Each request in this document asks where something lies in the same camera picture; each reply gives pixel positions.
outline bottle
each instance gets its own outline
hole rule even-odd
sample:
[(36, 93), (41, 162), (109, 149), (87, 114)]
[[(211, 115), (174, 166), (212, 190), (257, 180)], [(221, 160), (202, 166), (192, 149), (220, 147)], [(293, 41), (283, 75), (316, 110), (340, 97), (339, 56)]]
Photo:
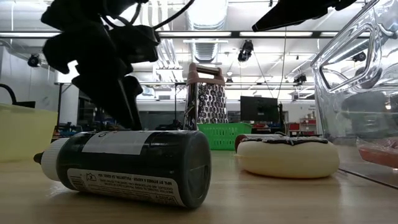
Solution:
[(80, 192), (187, 208), (207, 195), (211, 154), (199, 131), (104, 131), (53, 142), (34, 161)]

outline yellow container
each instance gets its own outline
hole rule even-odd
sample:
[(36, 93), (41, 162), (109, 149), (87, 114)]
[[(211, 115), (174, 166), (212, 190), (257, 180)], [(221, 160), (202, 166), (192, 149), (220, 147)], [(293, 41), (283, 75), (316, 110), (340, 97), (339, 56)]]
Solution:
[(57, 112), (0, 103), (0, 162), (32, 159), (51, 143)]

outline chocolate frosting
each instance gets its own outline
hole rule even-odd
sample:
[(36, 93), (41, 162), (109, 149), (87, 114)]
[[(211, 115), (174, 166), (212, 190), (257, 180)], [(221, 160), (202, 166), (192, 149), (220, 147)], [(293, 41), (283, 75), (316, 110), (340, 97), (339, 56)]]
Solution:
[(287, 144), (290, 146), (296, 146), (296, 145), (308, 143), (308, 142), (317, 142), (317, 143), (322, 143), (322, 144), (328, 144), (328, 140), (322, 139), (322, 138), (316, 138), (316, 137), (297, 137), (297, 138), (291, 138), (291, 137), (250, 138), (249, 137), (249, 138), (242, 139), (241, 142), (247, 142), (247, 141), (257, 141), (257, 142), (264, 142), (264, 143), (269, 143), (269, 144)]

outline clear plastic container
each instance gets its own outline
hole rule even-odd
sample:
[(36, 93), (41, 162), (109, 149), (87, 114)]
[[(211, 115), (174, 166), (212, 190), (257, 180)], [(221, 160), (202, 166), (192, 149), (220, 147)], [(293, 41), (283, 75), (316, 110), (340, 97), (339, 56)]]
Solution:
[(398, 137), (398, 0), (364, 6), (312, 69), (323, 135), (340, 145), (341, 167), (372, 178), (375, 169), (394, 175), (398, 148), (385, 142)]

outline wooden table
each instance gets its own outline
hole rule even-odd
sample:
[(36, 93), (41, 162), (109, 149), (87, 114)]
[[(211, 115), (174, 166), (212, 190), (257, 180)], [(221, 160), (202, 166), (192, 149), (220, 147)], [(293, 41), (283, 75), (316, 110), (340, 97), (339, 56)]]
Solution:
[(29, 224), (396, 224), (398, 190), (338, 172), (287, 180), (239, 170), (232, 152), (213, 152), (209, 194), (197, 210), (77, 194), (33, 162), (0, 164), (0, 223)]

